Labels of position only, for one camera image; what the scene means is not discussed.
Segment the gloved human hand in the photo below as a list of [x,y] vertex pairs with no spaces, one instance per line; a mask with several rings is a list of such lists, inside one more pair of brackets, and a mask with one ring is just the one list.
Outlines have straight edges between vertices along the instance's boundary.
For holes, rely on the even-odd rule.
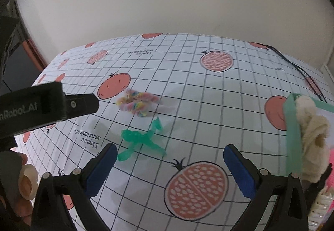
[[19,174],[27,156],[1,152],[1,230],[30,230],[33,205],[19,191]]

